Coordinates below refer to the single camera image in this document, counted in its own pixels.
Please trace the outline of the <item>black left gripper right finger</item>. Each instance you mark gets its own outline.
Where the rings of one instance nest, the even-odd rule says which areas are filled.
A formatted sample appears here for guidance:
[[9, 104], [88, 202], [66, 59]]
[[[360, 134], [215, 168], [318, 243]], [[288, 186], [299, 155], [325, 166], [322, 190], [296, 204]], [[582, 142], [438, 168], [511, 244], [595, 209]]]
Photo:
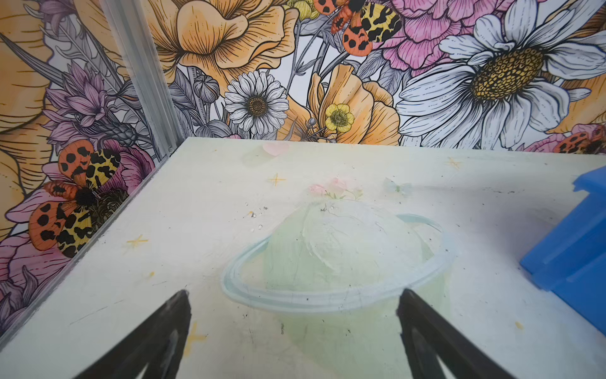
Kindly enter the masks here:
[[408, 288], [403, 291], [397, 316], [414, 378], [444, 378], [442, 366], [446, 366], [456, 378], [512, 377], [416, 292]]

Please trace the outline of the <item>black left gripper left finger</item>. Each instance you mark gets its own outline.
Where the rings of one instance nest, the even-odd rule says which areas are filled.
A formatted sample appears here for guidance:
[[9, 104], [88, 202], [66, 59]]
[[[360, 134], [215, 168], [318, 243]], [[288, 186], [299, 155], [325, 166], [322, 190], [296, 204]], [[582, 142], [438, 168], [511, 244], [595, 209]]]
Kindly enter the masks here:
[[189, 292], [180, 290], [77, 377], [177, 377], [191, 317]]

